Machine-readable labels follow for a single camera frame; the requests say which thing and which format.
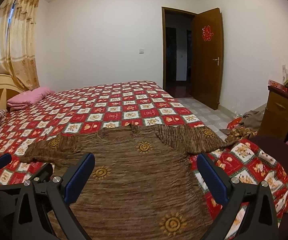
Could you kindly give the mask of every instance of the tiled floor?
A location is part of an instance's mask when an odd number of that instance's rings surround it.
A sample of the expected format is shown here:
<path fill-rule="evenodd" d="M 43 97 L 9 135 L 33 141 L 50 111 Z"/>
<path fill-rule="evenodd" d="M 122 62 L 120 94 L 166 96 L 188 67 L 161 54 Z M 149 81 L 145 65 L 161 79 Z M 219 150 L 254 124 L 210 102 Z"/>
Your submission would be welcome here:
<path fill-rule="evenodd" d="M 225 139 L 226 135 L 219 129 L 225 129 L 227 124 L 232 120 L 219 110 L 213 110 L 194 98 L 177 98 L 177 100 L 193 114 L 197 116 L 205 125 L 211 128 L 221 139 Z"/>

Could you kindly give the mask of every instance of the blue padding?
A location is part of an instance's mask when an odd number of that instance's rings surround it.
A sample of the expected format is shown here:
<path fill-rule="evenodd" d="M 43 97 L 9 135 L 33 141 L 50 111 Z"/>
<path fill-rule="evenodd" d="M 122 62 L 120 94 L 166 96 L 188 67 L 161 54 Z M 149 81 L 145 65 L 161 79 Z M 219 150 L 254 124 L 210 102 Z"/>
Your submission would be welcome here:
<path fill-rule="evenodd" d="M 197 168 L 201 173 L 215 202 L 221 204 L 222 206 L 226 206 L 226 204 L 229 202 L 229 199 L 227 196 L 227 189 L 222 180 L 202 154 L 198 155 L 196 161 Z"/>
<path fill-rule="evenodd" d="M 70 205 L 75 203 L 82 192 L 88 178 L 90 177 L 95 166 L 95 157 L 92 154 L 88 154 L 87 158 L 80 165 L 75 172 L 71 180 L 68 182 L 65 188 L 64 201 Z"/>
<path fill-rule="evenodd" d="M 9 153 L 5 153 L 0 156 L 0 169 L 12 162 L 12 156 Z"/>

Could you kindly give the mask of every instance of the bolt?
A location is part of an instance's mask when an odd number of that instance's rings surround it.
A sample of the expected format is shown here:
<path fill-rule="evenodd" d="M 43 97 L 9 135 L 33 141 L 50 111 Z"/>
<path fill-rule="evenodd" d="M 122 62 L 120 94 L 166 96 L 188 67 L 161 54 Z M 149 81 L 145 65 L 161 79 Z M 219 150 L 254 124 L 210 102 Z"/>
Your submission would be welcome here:
<path fill-rule="evenodd" d="M 261 185 L 263 187 L 267 187 L 269 184 L 265 180 L 263 180 L 263 181 L 261 181 Z"/>
<path fill-rule="evenodd" d="M 231 178 L 231 181 L 232 181 L 234 184 L 238 184 L 238 183 L 240 182 L 240 180 L 239 180 L 237 177 Z"/>
<path fill-rule="evenodd" d="M 58 183 L 60 181 L 61 181 L 61 177 L 60 176 L 56 176 L 56 177 L 53 178 L 53 182 L 54 183 Z"/>
<path fill-rule="evenodd" d="M 24 186 L 29 186 L 30 184 L 31 184 L 31 181 L 29 179 L 24 181 Z"/>

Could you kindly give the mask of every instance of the red and white checkered quilt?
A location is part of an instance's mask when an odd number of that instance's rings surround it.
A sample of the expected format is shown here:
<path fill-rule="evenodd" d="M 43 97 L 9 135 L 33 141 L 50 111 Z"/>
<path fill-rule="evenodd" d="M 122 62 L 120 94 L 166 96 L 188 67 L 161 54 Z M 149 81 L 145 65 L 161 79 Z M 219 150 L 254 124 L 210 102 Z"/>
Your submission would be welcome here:
<path fill-rule="evenodd" d="M 8 113 L 0 125 L 0 155 L 12 162 L 0 184 L 21 183 L 42 163 L 20 163 L 28 145 L 62 133 L 92 133 L 106 127 L 167 124 L 204 126 L 187 108 L 150 81 L 100 85 L 51 94 L 38 104 Z"/>
<path fill-rule="evenodd" d="M 265 180 L 272 192 L 275 209 L 277 212 L 278 225 L 280 225 L 284 213 L 288 213 L 288 175 L 282 165 L 273 157 L 266 154 L 257 145 L 247 139 L 241 139 L 232 149 L 216 150 L 208 154 L 215 165 L 221 167 L 229 177 L 237 177 L 243 183 L 258 185 Z M 197 155 L 190 157 L 192 170 L 197 178 L 200 188 L 204 192 L 208 210 L 212 219 L 215 219 L 222 209 L 212 197 L 204 179 L 196 165 Z M 226 239 L 235 236 L 248 203 L 243 203 L 228 232 Z"/>

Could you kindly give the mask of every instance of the wooden dresser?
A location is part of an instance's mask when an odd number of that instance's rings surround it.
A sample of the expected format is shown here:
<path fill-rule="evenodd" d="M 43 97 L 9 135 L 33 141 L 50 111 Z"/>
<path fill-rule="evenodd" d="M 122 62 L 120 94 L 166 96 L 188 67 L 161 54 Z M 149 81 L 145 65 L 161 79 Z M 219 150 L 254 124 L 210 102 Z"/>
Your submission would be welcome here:
<path fill-rule="evenodd" d="M 258 135 L 288 139 L 288 93 L 268 86 L 269 98 Z"/>

